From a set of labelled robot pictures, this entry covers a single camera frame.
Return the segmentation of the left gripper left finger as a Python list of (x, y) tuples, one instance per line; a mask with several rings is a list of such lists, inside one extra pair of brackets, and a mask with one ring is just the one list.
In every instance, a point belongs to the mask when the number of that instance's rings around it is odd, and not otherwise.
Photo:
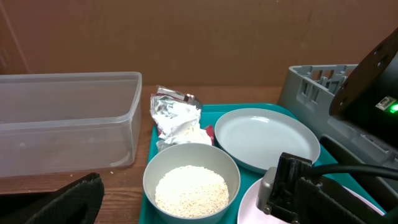
[(104, 197), (98, 173), (88, 174), (29, 207), (31, 224), (94, 223)]

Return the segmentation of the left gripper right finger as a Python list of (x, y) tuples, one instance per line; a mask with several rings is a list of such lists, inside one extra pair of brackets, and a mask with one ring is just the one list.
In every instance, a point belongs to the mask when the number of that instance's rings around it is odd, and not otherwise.
[(286, 152), (262, 178), (256, 207), (287, 223), (396, 224), (397, 209), (380, 215), (328, 178), (329, 174), (362, 174), (397, 179), (397, 171), (371, 165), (328, 164), (314, 167), (308, 159)]

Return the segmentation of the pink plate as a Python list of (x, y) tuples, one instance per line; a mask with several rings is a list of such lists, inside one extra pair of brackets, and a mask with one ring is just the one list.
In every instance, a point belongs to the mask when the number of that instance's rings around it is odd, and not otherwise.
[[(343, 184), (351, 194), (359, 198), (375, 212), (380, 215), (384, 214), (384, 210), (381, 210), (378, 205), (374, 205), (374, 200), (352, 178), (339, 179), (338, 183)], [(261, 186), (262, 179), (255, 182), (244, 194), (239, 206), (238, 224), (287, 224), (287, 222), (273, 217), (272, 215), (266, 215), (256, 207), (257, 196)]]

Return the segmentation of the grey plate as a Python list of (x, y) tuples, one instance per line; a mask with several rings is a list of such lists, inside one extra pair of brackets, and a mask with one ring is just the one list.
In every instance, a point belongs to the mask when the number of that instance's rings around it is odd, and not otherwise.
[(284, 152), (312, 162), (320, 156), (320, 143), (310, 129), (272, 110), (243, 108), (227, 112), (215, 124), (215, 138), (238, 165), (259, 174), (276, 167)]

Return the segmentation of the grey bowl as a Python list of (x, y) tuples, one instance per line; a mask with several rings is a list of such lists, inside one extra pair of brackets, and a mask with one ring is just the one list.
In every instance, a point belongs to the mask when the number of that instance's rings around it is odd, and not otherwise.
[[(163, 176), (174, 168), (193, 165), (212, 170), (226, 181), (228, 205), (222, 210), (201, 218), (176, 217), (161, 210), (155, 203), (155, 187)], [(187, 143), (171, 146), (156, 154), (148, 163), (143, 176), (147, 204), (152, 205), (154, 223), (235, 223), (241, 197), (241, 174), (235, 161), (214, 146)]]

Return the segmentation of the white rice pile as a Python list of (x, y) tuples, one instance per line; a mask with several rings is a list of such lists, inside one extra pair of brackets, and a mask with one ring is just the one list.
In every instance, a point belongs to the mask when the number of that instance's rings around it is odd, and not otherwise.
[(229, 204), (228, 186), (216, 172), (197, 166), (177, 167), (155, 188), (155, 203), (166, 213), (182, 218), (212, 215)]

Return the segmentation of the red ketchup packet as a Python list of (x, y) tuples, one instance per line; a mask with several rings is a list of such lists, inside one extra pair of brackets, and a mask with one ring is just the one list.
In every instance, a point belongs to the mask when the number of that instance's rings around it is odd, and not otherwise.
[(215, 131), (213, 125), (209, 125), (205, 127), (206, 134), (210, 137), (211, 139), (211, 145), (215, 145)]

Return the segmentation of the white napkin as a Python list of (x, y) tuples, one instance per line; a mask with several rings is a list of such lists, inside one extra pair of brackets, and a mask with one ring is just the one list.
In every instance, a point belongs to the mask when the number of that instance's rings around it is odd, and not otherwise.
[(158, 151), (185, 143), (212, 145), (212, 140), (200, 127), (201, 110), (185, 103), (160, 104), (151, 109), (151, 115), (160, 131)]

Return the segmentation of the silver foil wrapper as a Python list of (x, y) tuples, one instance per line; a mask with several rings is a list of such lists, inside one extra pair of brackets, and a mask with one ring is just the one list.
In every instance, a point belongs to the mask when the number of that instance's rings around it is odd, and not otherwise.
[(199, 123), (203, 105), (191, 95), (158, 86), (150, 97), (150, 114), (166, 136)]

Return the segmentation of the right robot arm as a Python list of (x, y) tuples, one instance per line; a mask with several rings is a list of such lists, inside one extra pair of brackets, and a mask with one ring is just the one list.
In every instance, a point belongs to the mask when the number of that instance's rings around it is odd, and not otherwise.
[(333, 98), (329, 115), (346, 121), (384, 147), (380, 166), (397, 169), (397, 30), (351, 72)]

